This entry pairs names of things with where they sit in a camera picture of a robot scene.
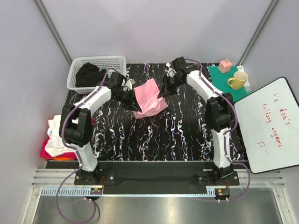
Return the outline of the orange folded t shirt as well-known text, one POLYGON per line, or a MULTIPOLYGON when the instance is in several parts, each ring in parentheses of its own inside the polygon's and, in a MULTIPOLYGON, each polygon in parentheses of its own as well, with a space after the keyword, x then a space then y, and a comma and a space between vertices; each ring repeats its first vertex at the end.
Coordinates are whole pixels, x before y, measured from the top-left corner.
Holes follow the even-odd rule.
POLYGON ((65 157, 65 156, 57 156, 57 157, 50 158, 49 160, 54 160, 54 161, 71 161, 72 158, 65 157))

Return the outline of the white whiteboard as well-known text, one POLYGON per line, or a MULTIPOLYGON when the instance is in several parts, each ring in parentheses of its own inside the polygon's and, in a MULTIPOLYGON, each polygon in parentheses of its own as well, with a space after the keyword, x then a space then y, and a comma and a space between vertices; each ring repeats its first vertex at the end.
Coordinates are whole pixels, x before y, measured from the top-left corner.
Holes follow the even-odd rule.
POLYGON ((237 101, 235 110, 252 173, 299 164, 299 103, 285 77, 237 101))

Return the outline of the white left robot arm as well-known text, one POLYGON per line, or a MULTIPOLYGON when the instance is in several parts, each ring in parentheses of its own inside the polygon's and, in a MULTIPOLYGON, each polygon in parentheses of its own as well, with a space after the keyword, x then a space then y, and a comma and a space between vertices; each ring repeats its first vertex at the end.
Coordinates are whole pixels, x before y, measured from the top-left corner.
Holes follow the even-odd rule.
POLYGON ((76 185, 95 185, 104 182, 100 165, 94 156, 92 116, 106 102, 115 99, 127 111, 141 112, 132 88, 134 81, 113 71, 100 85, 74 105, 65 105, 61 112, 59 136, 68 149, 74 151, 79 162, 75 173, 76 185))

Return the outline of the magenta folded t shirt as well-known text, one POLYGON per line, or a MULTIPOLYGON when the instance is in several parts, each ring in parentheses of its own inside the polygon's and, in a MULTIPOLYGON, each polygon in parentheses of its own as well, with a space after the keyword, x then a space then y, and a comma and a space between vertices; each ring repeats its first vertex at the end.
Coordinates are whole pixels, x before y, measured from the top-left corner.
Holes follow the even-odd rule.
MULTIPOLYGON (((53 158, 52 156, 50 156, 46 151, 45 151, 45 146, 46 144, 48 143, 48 140, 50 138, 47 137, 47 139, 44 141, 43 143, 43 146, 42 146, 42 149, 41 149, 41 152, 40 152, 40 157, 44 158, 45 160, 49 160, 50 158, 53 158)), ((67 154, 63 154, 61 156, 65 156, 65 157, 69 157, 69 158, 72 158, 72 160, 77 160, 77 157, 74 154, 71 154, 71 153, 67 153, 67 154)))

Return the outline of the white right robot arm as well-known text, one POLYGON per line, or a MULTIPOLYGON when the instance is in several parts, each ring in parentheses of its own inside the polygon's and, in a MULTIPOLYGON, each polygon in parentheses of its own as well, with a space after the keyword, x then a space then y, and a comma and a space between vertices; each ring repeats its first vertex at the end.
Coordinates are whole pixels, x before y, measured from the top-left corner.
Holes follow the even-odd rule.
POLYGON ((177 93, 184 84, 191 86, 205 101, 205 124, 211 130, 214 143, 214 168, 207 174, 206 181, 223 185, 233 174, 229 152, 230 133, 237 126, 237 115, 230 93, 223 93, 203 75, 202 65, 197 61, 188 64, 184 57, 167 63, 167 73, 158 98, 166 98, 177 93))

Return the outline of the pink cube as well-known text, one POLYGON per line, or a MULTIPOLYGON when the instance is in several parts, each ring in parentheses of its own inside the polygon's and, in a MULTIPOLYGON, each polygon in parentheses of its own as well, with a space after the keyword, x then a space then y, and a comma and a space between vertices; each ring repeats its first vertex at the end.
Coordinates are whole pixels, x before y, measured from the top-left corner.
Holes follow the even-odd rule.
POLYGON ((232 63, 228 59, 220 61, 218 65, 218 69, 221 73, 229 72, 231 70, 231 67, 232 67, 232 63))

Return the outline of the pink t shirt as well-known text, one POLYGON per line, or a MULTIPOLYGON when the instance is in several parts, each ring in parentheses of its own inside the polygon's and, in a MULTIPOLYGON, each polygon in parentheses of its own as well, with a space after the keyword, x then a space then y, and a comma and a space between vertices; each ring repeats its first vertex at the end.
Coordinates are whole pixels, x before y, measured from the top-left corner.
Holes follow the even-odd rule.
POLYGON ((153 78, 135 87, 134 92, 141 108, 141 112, 134 112, 136 119, 155 116, 168 107, 164 98, 158 98, 160 90, 153 78))

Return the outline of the black t shirt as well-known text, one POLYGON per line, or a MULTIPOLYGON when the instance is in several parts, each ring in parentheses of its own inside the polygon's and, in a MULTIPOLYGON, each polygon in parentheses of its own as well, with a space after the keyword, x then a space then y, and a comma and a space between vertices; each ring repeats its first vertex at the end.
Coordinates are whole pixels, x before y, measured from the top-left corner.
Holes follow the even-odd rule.
POLYGON ((76 73, 76 84, 79 87, 95 87, 104 78, 106 69, 99 69, 96 65, 85 63, 76 73))

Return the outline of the white folded t shirt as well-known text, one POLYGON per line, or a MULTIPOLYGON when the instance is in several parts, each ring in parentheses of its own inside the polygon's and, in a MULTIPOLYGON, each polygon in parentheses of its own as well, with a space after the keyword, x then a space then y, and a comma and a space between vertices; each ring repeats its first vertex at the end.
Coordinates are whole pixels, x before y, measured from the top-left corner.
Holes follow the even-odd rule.
POLYGON ((45 146, 45 151, 52 157, 61 156, 63 154, 74 154, 74 150, 63 145, 59 136, 61 115, 55 115, 53 119, 48 120, 47 135, 50 138, 45 146))

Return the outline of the yellow mug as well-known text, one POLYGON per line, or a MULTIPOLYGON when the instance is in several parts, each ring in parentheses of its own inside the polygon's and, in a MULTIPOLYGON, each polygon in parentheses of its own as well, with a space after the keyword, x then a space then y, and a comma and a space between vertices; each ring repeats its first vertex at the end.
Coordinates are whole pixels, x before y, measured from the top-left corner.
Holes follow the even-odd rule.
POLYGON ((244 86, 247 80, 248 80, 248 75, 246 72, 237 71, 234 73, 232 78, 228 79, 228 85, 233 90, 239 90, 244 86))

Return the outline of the green cutting mat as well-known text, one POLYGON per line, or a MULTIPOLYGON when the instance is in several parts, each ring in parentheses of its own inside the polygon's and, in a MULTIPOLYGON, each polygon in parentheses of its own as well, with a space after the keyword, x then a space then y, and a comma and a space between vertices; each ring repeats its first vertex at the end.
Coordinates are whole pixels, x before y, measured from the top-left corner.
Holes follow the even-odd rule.
POLYGON ((228 79, 232 78, 235 72, 244 72, 244 68, 242 65, 232 66, 231 70, 226 73, 221 73, 221 71, 218 69, 218 66, 209 66, 208 70, 211 76, 212 84, 224 93, 229 92, 233 96, 234 102, 243 99, 244 97, 252 93, 249 81, 246 81, 244 86, 239 90, 233 90, 228 85, 228 79))

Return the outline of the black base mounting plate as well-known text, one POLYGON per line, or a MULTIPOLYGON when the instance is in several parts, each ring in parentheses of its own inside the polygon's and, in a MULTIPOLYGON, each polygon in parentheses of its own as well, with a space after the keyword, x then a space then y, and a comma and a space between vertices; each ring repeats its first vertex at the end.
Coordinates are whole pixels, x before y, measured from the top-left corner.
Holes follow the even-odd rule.
POLYGON ((219 169, 211 161, 101 161, 93 172, 78 171, 76 185, 106 186, 130 182, 182 182, 201 186, 238 186, 234 167, 219 169))

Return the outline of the white plastic basket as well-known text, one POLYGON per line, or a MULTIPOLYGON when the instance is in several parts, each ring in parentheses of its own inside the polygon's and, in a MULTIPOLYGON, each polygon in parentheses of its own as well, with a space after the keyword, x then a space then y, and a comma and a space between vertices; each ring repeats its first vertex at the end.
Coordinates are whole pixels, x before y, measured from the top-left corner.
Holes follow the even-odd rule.
POLYGON ((124 56, 88 56, 78 57, 72 61, 67 78, 67 88, 78 94, 89 94, 95 87, 77 87, 76 74, 85 64, 91 63, 99 68, 99 70, 109 68, 116 69, 122 75, 126 75, 126 58, 124 56))

